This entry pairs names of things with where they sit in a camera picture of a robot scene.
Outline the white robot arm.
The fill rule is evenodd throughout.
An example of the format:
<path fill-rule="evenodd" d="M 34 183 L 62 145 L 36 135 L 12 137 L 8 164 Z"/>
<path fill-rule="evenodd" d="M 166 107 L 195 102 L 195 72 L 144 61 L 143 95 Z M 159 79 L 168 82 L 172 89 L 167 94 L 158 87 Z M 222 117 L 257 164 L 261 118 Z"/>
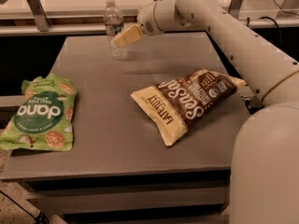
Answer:
<path fill-rule="evenodd" d="M 115 47 L 143 35 L 207 32 L 260 109 L 235 139 L 230 224 L 299 224 L 299 64 L 222 8 L 218 0 L 163 0 L 142 7 Z"/>

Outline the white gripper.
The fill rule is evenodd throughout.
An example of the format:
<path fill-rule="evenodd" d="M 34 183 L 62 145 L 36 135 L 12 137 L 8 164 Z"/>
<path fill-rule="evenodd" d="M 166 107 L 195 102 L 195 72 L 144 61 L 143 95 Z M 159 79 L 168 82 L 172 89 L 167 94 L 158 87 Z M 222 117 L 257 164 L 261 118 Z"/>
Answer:
<path fill-rule="evenodd" d="M 137 23 L 139 25 L 129 25 L 110 41 L 110 45 L 113 48 L 120 49 L 141 39 L 143 33 L 148 36 L 160 35 L 163 31 L 155 20 L 156 7 L 157 3 L 153 2 L 140 8 L 137 15 Z"/>

